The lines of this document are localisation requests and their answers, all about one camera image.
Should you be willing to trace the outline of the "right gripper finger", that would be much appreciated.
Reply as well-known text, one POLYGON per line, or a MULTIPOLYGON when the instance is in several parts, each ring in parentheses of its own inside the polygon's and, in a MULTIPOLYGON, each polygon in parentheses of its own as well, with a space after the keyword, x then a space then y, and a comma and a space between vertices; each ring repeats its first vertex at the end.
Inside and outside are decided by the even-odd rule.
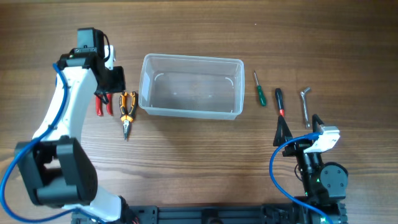
POLYGON ((324 125, 324 122, 320 119, 317 114, 312 116, 312 129, 314 133, 319 133, 321 130, 321 125, 324 125))
POLYGON ((273 146, 281 146, 283 143, 293 138, 292 133, 282 115, 277 120, 277 129, 273 141, 273 146))

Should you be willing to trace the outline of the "red handled pruning shears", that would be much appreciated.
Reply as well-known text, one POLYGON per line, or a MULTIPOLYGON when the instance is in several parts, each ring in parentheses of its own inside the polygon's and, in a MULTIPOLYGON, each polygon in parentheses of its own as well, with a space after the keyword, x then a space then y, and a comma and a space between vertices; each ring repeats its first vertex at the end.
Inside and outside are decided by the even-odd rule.
MULTIPOLYGON (((110 116, 113 116, 113 94, 112 93, 107 93, 106 97, 108 98, 108 103, 106 104, 106 111, 110 116)), ((102 95, 98 95, 96 97, 96 114, 98 116, 103 116, 103 102, 102 102, 102 95)))

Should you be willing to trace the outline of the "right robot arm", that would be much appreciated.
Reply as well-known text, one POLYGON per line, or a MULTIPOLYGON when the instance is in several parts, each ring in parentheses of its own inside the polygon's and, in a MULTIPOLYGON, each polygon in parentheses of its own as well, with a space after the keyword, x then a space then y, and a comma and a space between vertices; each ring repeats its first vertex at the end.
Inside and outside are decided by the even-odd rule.
POLYGON ((340 138, 336 126, 327 126, 313 115, 315 127, 311 133, 293 137, 282 115, 277 120, 273 146, 276 150, 269 161, 269 174, 276 188, 292 201, 274 209, 281 223, 346 223, 345 206, 348 171, 336 162, 324 163, 322 154, 332 149, 340 138), (281 152, 284 157, 295 157, 305 195, 289 194, 274 176, 274 160, 281 152))

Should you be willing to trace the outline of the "orange black long-nose pliers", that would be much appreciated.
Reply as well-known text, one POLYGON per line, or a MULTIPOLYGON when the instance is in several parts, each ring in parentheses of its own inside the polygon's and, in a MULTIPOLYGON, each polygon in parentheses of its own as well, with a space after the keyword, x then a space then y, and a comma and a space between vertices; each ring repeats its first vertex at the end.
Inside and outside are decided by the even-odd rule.
POLYGON ((121 111, 120 119, 123 122, 124 140, 127 141, 131 130, 131 124, 135 119, 136 110, 138 108, 137 92, 122 92, 119 97, 119 108, 121 111))

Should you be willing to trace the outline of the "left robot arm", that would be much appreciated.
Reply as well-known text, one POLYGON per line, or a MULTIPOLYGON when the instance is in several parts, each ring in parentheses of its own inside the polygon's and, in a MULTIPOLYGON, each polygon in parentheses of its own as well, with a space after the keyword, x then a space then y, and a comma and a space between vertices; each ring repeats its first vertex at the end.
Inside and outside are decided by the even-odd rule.
POLYGON ((113 62, 106 34, 89 27, 78 29, 77 46, 54 64, 57 82, 47 114, 30 142, 17 143, 11 164, 34 205, 80 212, 99 223, 133 221, 126 201, 98 185, 80 144, 91 97, 107 104, 109 93, 126 89, 124 70, 113 62))

